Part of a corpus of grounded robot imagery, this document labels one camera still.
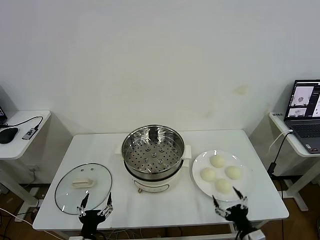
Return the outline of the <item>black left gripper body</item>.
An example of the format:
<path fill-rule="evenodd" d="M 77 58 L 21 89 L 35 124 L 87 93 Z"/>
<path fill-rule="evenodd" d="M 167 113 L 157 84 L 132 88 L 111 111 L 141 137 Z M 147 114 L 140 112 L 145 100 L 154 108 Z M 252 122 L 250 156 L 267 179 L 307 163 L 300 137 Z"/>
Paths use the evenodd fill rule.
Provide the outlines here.
<path fill-rule="evenodd" d="M 82 223 L 80 236 L 84 238 L 95 238 L 100 223 L 106 220 L 105 215 L 99 214 L 99 210 L 86 210 L 78 219 Z"/>

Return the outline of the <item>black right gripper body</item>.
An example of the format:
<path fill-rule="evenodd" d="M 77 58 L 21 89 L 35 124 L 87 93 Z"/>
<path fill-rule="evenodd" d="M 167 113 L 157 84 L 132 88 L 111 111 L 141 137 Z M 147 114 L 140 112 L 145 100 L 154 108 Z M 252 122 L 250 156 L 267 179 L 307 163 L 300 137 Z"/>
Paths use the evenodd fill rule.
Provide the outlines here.
<path fill-rule="evenodd" d="M 247 218 L 248 208 L 241 205 L 234 205 L 225 211 L 225 219 L 234 222 L 238 230 L 236 239 L 247 240 L 246 235 L 252 232 L 252 223 Z"/>

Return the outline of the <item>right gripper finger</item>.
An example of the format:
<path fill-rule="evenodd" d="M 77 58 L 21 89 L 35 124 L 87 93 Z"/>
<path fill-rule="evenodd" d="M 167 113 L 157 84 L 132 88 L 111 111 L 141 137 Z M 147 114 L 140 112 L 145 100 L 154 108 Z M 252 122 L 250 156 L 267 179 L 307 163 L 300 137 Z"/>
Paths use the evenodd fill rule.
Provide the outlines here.
<path fill-rule="evenodd" d="M 226 217 L 229 216 L 229 212 L 226 209 L 223 209 L 220 207 L 220 205 L 219 205 L 218 201 L 216 200 L 216 198 L 214 197 L 214 195 L 212 195 L 212 199 L 213 199 L 213 205 L 215 207 L 216 214 L 218 214 L 222 218 L 226 219 Z"/>
<path fill-rule="evenodd" d="M 248 197 L 244 196 L 238 189 L 236 189 L 233 186 L 233 189 L 236 193 L 236 195 L 238 196 L 240 202 L 236 205 L 234 205 L 232 208 L 233 209 L 240 209 L 240 210 L 244 210 L 244 211 L 248 211 Z"/>

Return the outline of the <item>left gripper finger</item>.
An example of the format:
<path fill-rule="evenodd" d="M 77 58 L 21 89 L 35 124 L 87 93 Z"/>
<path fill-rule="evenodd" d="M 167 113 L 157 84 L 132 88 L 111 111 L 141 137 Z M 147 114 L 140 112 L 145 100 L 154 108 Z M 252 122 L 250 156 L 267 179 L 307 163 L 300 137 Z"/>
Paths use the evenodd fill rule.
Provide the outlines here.
<path fill-rule="evenodd" d="M 82 217 L 85 213 L 85 208 L 87 206 L 88 203 L 88 199 L 89 199 L 89 193 L 86 194 L 86 196 L 82 199 L 80 206 L 77 206 L 77 211 L 78 211 L 78 216 Z"/>
<path fill-rule="evenodd" d="M 98 212 L 99 216 L 109 216 L 113 211 L 112 193 L 110 192 L 107 198 L 106 206 Z"/>

